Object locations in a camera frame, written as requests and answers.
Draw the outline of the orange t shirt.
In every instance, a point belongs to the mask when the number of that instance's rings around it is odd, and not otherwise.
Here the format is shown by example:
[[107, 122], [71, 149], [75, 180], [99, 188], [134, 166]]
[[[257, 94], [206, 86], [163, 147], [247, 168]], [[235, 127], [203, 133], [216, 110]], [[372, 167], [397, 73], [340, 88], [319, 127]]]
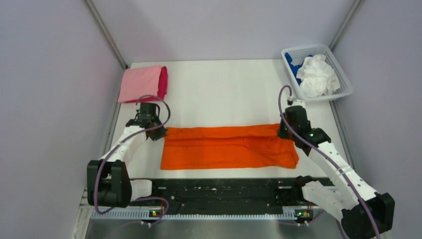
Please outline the orange t shirt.
[[295, 169], [294, 143], [278, 137], [279, 125], [170, 127], [164, 140], [162, 170], [262, 168]]

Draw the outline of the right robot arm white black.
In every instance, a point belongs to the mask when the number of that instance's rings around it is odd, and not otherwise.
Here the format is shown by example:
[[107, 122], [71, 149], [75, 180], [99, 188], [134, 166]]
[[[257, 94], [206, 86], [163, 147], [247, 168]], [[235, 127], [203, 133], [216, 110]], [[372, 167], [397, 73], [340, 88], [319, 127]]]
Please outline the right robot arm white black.
[[321, 128], [313, 128], [304, 106], [280, 110], [279, 137], [290, 139], [330, 179], [338, 192], [311, 176], [299, 176], [292, 191], [298, 205], [311, 202], [333, 216], [350, 239], [379, 239], [393, 227], [395, 200], [368, 185], [339, 154]]

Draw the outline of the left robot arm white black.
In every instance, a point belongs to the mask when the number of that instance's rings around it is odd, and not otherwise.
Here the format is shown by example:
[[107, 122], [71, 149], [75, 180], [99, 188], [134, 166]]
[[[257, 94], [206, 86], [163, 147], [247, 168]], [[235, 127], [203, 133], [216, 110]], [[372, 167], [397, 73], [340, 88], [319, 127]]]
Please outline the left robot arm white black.
[[130, 119], [122, 135], [99, 160], [87, 165], [87, 199], [91, 206], [125, 208], [141, 198], [148, 206], [159, 201], [158, 190], [152, 188], [148, 179], [131, 180], [129, 163], [135, 153], [148, 139], [157, 141], [166, 134], [159, 119], [160, 107], [154, 103], [137, 104], [136, 115]]

